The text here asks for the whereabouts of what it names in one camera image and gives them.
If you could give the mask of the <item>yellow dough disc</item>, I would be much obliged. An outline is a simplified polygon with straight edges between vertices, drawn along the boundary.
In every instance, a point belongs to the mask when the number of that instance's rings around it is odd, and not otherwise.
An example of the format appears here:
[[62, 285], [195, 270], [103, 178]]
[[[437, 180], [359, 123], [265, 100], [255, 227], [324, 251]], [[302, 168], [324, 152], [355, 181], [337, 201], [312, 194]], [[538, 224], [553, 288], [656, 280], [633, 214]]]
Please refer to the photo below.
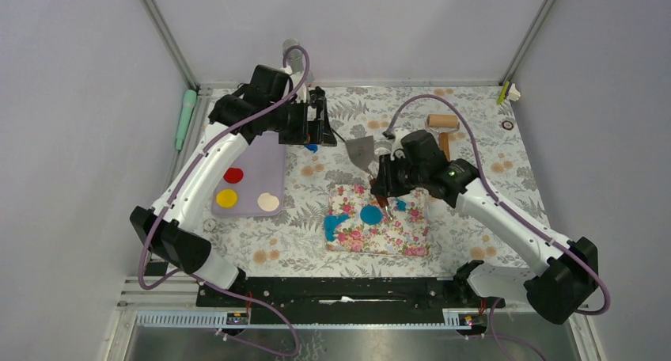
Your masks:
[[237, 205], [238, 194], [233, 189], [222, 189], [215, 198], [215, 203], [222, 209], [231, 209]]

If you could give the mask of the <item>wooden rolling pin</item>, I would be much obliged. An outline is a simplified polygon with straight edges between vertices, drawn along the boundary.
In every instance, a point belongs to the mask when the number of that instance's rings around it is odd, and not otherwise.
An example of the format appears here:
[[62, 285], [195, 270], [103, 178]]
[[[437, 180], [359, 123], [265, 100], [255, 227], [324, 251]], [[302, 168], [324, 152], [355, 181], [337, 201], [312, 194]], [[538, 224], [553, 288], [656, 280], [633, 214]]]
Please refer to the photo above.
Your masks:
[[426, 127], [438, 133], [438, 146], [449, 161], [449, 134], [458, 131], [460, 127], [457, 116], [430, 114], [426, 118]]

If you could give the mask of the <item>white clip in corner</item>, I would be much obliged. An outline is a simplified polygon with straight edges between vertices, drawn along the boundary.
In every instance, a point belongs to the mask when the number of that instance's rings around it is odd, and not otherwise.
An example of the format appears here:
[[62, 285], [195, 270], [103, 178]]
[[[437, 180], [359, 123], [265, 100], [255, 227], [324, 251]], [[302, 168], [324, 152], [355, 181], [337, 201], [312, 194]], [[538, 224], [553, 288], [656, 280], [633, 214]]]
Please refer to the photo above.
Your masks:
[[510, 83], [506, 91], [506, 99], [508, 101], [519, 101], [521, 98], [521, 92], [517, 89], [515, 83]]

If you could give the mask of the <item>black microphone tripod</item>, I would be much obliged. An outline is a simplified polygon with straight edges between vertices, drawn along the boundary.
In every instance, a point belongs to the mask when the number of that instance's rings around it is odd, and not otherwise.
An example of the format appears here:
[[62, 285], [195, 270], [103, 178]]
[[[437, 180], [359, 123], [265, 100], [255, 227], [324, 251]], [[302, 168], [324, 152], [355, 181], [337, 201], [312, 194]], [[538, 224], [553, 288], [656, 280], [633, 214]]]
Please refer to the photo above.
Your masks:
[[337, 146], [339, 136], [333, 131], [330, 123], [326, 92], [319, 86], [310, 91], [310, 107], [315, 113], [308, 122], [310, 143], [327, 147]]

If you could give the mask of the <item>grey microphone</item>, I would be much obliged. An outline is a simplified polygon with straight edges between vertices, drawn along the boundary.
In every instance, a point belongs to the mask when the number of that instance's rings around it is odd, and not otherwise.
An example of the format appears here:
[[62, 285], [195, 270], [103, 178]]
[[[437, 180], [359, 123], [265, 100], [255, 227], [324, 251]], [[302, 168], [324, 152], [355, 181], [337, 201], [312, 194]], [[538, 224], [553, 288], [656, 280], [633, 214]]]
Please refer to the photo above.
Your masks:
[[[282, 70], [291, 76], [294, 83], [297, 83], [305, 76], [305, 87], [310, 87], [314, 82], [313, 72], [308, 66], [308, 60], [303, 51], [300, 50], [300, 42], [289, 38], [282, 43]], [[310, 86], [306, 85], [306, 80], [312, 80]]]

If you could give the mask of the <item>blue dough scrap strip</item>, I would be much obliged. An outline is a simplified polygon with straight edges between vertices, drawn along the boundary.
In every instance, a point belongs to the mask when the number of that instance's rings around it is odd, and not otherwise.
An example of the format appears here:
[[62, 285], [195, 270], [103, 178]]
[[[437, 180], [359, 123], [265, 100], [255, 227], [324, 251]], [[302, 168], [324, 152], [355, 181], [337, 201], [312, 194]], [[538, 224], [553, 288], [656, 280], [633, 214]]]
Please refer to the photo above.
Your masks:
[[324, 218], [324, 236], [326, 241], [334, 241], [337, 227], [349, 218], [349, 215], [326, 215]]

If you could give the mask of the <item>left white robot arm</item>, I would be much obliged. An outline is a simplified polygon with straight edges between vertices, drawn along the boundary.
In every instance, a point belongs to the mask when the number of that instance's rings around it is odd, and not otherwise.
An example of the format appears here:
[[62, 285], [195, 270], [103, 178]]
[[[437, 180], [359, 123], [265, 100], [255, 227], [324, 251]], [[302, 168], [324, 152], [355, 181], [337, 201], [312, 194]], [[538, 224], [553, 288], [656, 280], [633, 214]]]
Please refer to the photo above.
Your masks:
[[266, 132], [283, 145], [334, 146], [322, 89], [308, 88], [309, 68], [295, 70], [259, 65], [250, 82], [219, 98], [200, 143], [166, 191], [148, 208], [131, 212], [131, 225], [142, 242], [138, 272], [153, 253], [178, 270], [215, 286], [226, 306], [245, 298], [237, 266], [217, 254], [211, 242], [195, 234], [195, 224], [224, 173]]

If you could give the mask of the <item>floral cutting board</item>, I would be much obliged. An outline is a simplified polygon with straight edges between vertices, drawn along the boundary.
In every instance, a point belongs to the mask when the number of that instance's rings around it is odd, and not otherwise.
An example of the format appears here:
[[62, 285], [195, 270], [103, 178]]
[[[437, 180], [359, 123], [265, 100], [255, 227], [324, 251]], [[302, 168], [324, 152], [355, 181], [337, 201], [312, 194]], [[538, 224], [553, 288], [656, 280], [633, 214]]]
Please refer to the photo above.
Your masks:
[[[407, 204], [406, 211], [396, 209], [396, 199]], [[428, 195], [422, 189], [400, 198], [389, 198], [395, 218], [389, 220], [382, 211], [383, 221], [370, 226], [359, 217], [365, 205], [379, 207], [370, 191], [361, 184], [336, 185], [329, 192], [326, 215], [349, 215], [350, 218], [337, 227], [334, 241], [325, 239], [326, 249], [347, 253], [426, 257], [431, 248], [428, 240], [427, 200]]]

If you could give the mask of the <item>red dough disc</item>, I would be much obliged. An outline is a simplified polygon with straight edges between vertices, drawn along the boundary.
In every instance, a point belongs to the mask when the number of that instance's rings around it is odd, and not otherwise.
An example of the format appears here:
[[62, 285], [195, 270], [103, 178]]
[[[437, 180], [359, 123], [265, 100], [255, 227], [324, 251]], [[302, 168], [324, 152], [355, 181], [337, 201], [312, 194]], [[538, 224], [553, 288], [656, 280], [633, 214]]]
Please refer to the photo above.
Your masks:
[[238, 184], [245, 177], [244, 171], [240, 168], [230, 167], [224, 173], [222, 179], [228, 184]]

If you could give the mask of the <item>floral tablecloth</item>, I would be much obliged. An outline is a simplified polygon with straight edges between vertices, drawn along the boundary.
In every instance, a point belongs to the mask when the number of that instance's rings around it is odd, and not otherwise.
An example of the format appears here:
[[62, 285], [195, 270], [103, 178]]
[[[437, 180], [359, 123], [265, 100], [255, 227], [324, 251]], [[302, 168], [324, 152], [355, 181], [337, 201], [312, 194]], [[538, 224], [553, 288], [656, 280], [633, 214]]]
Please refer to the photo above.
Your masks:
[[[328, 114], [334, 130], [351, 139], [372, 135], [385, 145], [383, 131], [394, 112], [398, 127], [423, 129], [430, 114], [459, 111], [467, 126], [449, 134], [452, 158], [481, 160], [490, 185], [540, 222], [547, 222], [536, 180], [509, 102], [496, 87], [328, 87]], [[389, 256], [330, 251], [324, 237], [328, 194], [338, 184], [366, 177], [343, 145], [319, 149], [289, 146], [282, 210], [272, 216], [219, 218], [210, 207], [196, 217], [195, 232], [249, 276], [424, 277], [450, 276], [470, 260], [521, 267], [523, 260], [475, 219], [437, 199], [428, 201], [425, 256]]]

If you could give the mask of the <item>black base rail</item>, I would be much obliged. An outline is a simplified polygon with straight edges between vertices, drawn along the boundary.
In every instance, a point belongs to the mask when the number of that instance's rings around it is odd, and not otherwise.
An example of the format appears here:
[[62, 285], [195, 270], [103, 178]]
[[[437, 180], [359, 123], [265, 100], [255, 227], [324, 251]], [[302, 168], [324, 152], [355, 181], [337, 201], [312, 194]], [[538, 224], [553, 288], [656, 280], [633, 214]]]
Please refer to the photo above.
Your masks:
[[430, 325], [447, 309], [505, 307], [462, 282], [437, 278], [244, 277], [233, 296], [201, 286], [200, 308], [239, 309], [254, 325]]

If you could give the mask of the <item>purple tray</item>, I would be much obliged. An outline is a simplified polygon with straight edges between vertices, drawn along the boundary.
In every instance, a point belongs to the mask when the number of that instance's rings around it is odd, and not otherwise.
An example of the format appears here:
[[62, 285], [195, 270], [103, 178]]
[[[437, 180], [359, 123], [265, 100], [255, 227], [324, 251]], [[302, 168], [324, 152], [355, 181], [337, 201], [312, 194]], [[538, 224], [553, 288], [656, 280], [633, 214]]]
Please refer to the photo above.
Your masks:
[[[240, 168], [245, 177], [238, 184], [228, 184], [222, 178], [214, 189], [211, 199], [211, 213], [218, 218], [268, 217], [277, 215], [283, 206], [286, 147], [279, 143], [279, 135], [266, 132], [254, 139], [252, 144], [230, 167]], [[215, 203], [216, 194], [222, 189], [233, 189], [238, 194], [237, 205], [222, 209]], [[257, 198], [269, 192], [280, 200], [279, 208], [273, 212], [262, 211]]]

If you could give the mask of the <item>green marker pen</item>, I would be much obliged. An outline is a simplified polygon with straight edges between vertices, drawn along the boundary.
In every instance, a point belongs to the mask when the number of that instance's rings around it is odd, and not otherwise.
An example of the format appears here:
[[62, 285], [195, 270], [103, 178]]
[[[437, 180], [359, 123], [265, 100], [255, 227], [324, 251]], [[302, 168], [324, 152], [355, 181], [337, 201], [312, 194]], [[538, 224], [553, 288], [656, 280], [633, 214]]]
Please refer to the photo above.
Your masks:
[[197, 92], [193, 89], [188, 89], [183, 95], [179, 122], [176, 129], [175, 149], [177, 151], [181, 151], [183, 149], [196, 101]]

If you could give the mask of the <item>metal scraper wooden handle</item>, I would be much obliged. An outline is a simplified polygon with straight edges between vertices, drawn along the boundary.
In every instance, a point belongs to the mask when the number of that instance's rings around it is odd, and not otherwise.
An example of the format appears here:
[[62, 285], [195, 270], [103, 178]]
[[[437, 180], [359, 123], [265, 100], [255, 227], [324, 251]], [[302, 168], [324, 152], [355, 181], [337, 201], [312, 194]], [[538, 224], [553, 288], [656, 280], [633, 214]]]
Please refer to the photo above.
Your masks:
[[[375, 152], [373, 136], [349, 139], [345, 140], [344, 143], [351, 163], [367, 174], [372, 194], [372, 188], [377, 178], [377, 169], [379, 168], [379, 155]], [[385, 213], [385, 216], [389, 220], [393, 220], [395, 216], [392, 212], [389, 199], [375, 194], [373, 196], [380, 209]]]

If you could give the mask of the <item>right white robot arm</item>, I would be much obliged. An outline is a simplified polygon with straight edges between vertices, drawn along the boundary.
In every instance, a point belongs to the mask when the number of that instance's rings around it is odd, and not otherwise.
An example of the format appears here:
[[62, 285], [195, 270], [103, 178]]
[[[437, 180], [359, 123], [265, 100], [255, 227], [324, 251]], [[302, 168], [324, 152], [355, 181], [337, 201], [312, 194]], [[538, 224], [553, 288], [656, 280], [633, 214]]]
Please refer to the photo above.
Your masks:
[[484, 225], [525, 262], [523, 268], [510, 268], [472, 260], [460, 267], [453, 294], [462, 306], [473, 307], [483, 298], [522, 302], [560, 325], [580, 314], [599, 287], [598, 250], [591, 240], [574, 241], [543, 226], [493, 189], [473, 164], [448, 160], [427, 131], [396, 135], [378, 165], [374, 195], [407, 197], [423, 189]]

